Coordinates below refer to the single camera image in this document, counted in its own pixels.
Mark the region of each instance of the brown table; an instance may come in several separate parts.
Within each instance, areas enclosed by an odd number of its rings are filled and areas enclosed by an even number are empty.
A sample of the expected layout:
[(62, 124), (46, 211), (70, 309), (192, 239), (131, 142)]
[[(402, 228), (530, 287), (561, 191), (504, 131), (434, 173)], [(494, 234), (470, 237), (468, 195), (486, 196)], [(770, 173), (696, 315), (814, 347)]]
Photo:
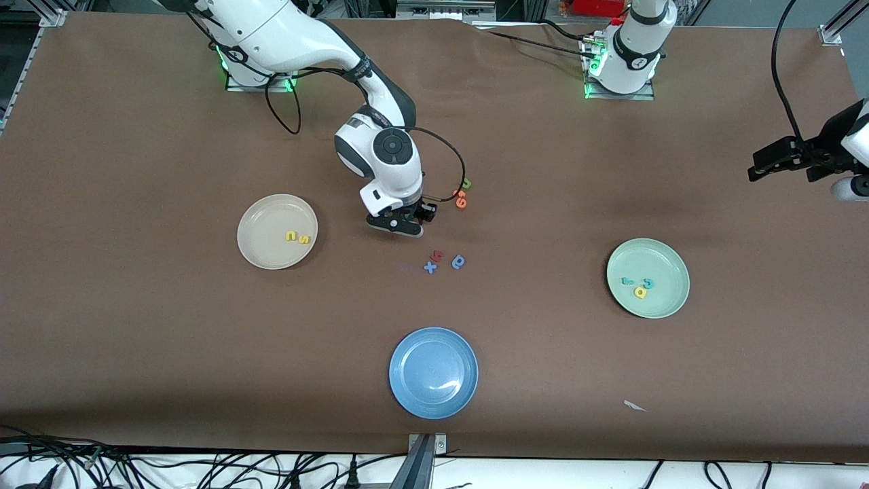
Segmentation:
[[(119, 444), (393, 452), (440, 431), (472, 455), (869, 460), (869, 211), (832, 179), (746, 179), (790, 131), (770, 30), (676, 29), (657, 99), (629, 103), (584, 99), (575, 57), (462, 23), (340, 26), (468, 161), (468, 208), (421, 239), (365, 225), (364, 181), (332, 147), (360, 103), (338, 77), (302, 81), (291, 137), (262, 95), (222, 90), (183, 17), (46, 33), (0, 138), (0, 420)], [(779, 62), (804, 134), (856, 100), (811, 30), (786, 32)], [(416, 140), (427, 191), (448, 195), (457, 163)], [(321, 235), (302, 264), (258, 270), (235, 228), (282, 192)], [(687, 262), (671, 318), (607, 291), (609, 253), (636, 237)], [(429, 276), (433, 249), (468, 262)], [(387, 379), (428, 325), (481, 368), (437, 422)]]

